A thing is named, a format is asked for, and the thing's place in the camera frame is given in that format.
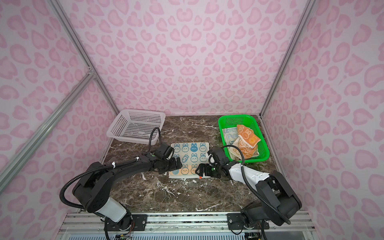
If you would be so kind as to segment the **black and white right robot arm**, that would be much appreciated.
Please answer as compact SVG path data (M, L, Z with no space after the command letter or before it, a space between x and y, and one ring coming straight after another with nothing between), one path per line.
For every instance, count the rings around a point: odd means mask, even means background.
M243 152L234 145L209 150L208 155L208 163L199 164L196 175L243 183L260 201L242 208L235 220L229 219L230 228L263 228L265 221L277 226L291 224L290 218L302 208L302 202L280 172L263 173L247 167Z

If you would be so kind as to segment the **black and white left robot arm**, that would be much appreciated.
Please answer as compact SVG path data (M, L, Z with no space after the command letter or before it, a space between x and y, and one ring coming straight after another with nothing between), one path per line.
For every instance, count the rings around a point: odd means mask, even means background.
M114 223L128 225L132 221L131 212L110 196L114 184L140 173L163 174L181 168L181 158L174 155L174 149L161 144L159 149L145 152L128 161L109 165L91 164L76 180L72 193L87 212Z

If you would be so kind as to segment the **blue bunny pattern towel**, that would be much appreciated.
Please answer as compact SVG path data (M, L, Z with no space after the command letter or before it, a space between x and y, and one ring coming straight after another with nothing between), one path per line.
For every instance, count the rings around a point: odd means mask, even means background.
M170 179L199 179L195 174L200 164L208 163L209 143L172 143L175 157L181 159L182 168L169 173Z

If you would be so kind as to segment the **green plastic basket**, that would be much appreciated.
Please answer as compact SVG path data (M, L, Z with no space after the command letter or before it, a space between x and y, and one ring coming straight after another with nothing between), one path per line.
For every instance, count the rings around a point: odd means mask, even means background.
M270 151L255 118L250 115L222 116L218 120L226 156L246 163L264 162Z

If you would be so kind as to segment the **white plastic basket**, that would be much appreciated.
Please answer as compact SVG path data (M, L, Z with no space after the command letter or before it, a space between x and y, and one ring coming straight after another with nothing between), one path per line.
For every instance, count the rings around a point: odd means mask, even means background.
M161 112L125 109L115 117L107 136L120 142L154 145L159 134L154 133L150 140L151 132L156 127L161 129L165 118L166 114Z

